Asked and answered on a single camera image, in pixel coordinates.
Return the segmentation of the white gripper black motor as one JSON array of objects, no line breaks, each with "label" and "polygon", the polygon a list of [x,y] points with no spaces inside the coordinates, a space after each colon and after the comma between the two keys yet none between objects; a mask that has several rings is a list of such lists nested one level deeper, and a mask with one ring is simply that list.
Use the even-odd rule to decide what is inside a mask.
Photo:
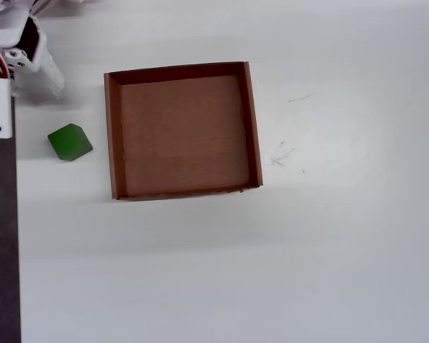
[{"label": "white gripper black motor", "polygon": [[51,54],[47,50],[44,52],[45,43],[36,20],[29,16],[18,43],[5,48],[6,64],[11,69],[40,70],[51,93],[55,97],[63,97],[65,78]]}]

